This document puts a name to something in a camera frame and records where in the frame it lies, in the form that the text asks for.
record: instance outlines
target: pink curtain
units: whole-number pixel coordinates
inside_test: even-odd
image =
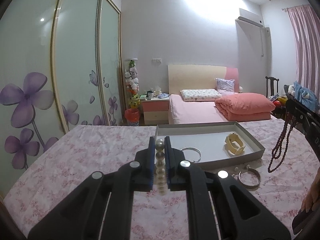
[[[320,20],[310,5],[288,9],[297,48],[297,81],[320,98]]]

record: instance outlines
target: floral tablecloth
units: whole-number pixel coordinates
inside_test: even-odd
[[[290,229],[319,162],[304,136],[294,129],[284,163],[269,174],[271,150],[283,129],[283,121],[241,125],[266,148],[262,159],[246,163],[257,168],[262,177],[260,187],[251,193]],[[28,168],[9,191],[4,204],[21,231],[28,235],[41,218],[92,172],[110,173],[133,160],[137,151],[148,147],[155,130],[156,127],[78,125]],[[236,173],[234,168],[226,170]],[[187,240],[185,193],[168,192],[164,197],[155,189],[135,193],[131,227],[131,239]]]

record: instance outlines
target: pink drawer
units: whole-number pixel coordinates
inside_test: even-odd
[[[143,101],[142,107],[144,112],[168,111],[169,100],[166,101]]]

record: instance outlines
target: flower stem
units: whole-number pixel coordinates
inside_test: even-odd
[[[34,120],[32,121],[32,125],[33,125],[33,129],[35,130],[35,133],[36,133],[36,135],[37,135],[37,137],[38,137],[38,139],[39,139],[42,147],[44,148],[44,142],[43,142],[43,140],[42,140],[42,138],[41,138],[41,136],[40,136],[40,133],[39,133],[39,131],[38,131],[38,128],[37,128],[36,123],[35,123]]]

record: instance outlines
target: human hand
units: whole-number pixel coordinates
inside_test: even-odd
[[[310,209],[314,211],[318,206],[320,206],[320,168],[318,169],[315,180],[311,184],[308,194],[302,201],[301,211],[306,210],[308,213]]]

